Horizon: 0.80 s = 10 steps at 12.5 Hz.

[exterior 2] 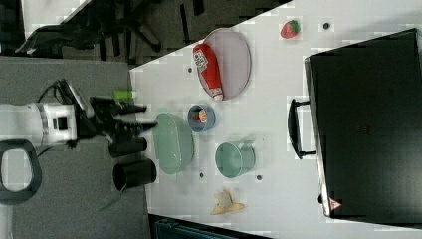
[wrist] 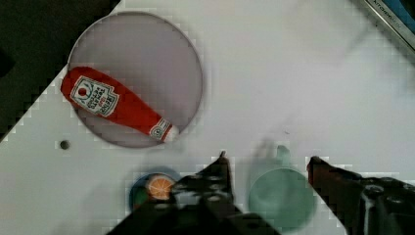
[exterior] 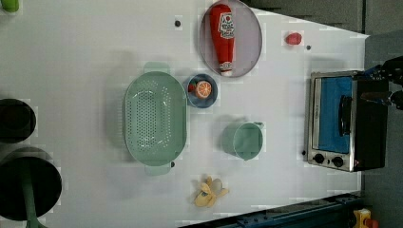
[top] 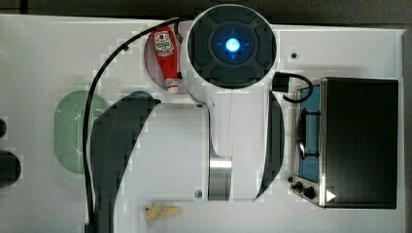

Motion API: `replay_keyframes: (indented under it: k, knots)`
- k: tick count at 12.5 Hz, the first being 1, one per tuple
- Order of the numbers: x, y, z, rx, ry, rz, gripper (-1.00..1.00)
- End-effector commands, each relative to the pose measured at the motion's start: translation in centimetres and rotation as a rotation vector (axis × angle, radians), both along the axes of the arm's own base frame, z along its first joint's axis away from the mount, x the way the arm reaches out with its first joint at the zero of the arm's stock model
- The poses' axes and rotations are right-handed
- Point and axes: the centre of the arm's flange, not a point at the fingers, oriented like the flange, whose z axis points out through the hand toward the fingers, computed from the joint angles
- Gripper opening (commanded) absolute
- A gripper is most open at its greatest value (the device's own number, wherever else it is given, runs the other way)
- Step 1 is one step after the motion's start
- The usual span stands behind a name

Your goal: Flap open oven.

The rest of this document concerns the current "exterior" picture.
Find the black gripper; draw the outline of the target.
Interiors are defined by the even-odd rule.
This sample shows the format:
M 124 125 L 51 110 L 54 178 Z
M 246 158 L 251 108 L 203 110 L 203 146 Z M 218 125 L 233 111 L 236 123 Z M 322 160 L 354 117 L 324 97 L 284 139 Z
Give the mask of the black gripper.
M 373 66 L 360 71 L 357 79 L 360 81 L 383 81 L 403 86 L 403 57 L 386 61 L 383 65 Z M 403 90 L 383 92 L 363 92 L 361 99 L 380 105 L 394 105 L 398 110 L 403 109 Z

